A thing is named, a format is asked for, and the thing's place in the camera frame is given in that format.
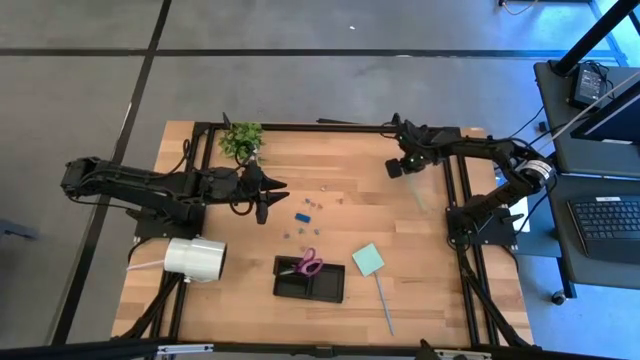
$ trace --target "scissors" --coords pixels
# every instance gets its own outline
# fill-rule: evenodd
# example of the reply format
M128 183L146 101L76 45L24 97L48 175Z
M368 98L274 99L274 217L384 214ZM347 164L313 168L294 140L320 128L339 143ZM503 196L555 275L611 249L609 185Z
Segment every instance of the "scissors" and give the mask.
M308 248L307 251L304 252L304 256L298 265L294 266L293 269L281 272L280 275L289 275L298 272L308 277L313 276L320 272L322 264L322 259L316 259L316 249Z

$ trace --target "wooden tabletop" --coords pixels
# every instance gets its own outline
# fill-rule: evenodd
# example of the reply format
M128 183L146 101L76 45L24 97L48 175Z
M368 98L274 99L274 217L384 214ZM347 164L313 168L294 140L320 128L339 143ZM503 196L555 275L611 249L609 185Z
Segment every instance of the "wooden tabletop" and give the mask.
M193 124L167 123L155 171L175 166ZM480 129L463 133L483 135ZM188 285L180 340L418 346L425 338L439 347L469 345L458 265L445 241L448 198L441 166L389 179L384 162L401 156L401 151L395 141L378 134L268 131L264 141L261 166L269 177L286 182L291 195L269 208L266 225L257 225L253 214L239 217L228 206L207 207L203 236L228 244L227 262L219 282ZM235 166L218 146L210 164ZM495 188L489 161L468 159L467 165L474 193ZM462 203L459 180L456 187ZM306 198L323 208L311 207ZM310 215L311 223L295 221L296 212ZM298 234L299 228L305 233ZM389 333L375 279L363 277L351 257L371 242L385 261L378 273L395 336ZM346 266L341 304L273 295L274 257L301 256L310 246L325 262ZM150 241L138 248L131 263L163 259L166 247L167 239ZM513 259L498 247L483 249L492 298L520 336L531 341ZM155 268L127 275L113 335L128 330L149 305L161 273ZM168 330L172 301L166 307L162 334ZM476 309L486 342L477 300Z

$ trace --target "white cylinder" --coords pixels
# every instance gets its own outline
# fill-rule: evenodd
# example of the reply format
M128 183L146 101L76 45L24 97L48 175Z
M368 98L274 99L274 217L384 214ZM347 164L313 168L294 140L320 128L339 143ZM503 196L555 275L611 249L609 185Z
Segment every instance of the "white cylinder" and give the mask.
M227 244L223 242L173 238L164 257L164 269L195 281L219 280L226 254Z

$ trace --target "potted plant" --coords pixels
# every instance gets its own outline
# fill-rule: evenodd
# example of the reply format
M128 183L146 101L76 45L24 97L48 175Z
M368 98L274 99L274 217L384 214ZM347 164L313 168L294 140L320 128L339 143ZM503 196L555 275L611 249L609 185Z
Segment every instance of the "potted plant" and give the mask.
M226 156L242 161L249 155L249 146L260 149L265 144L262 132L259 123L233 123L231 129L220 138L219 144Z

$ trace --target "keyboard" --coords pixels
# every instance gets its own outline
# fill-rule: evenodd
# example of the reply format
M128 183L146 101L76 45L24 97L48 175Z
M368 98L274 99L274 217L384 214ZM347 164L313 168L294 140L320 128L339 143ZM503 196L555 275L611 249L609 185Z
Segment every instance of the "keyboard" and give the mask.
M603 196L568 202L588 257L640 264L640 196Z

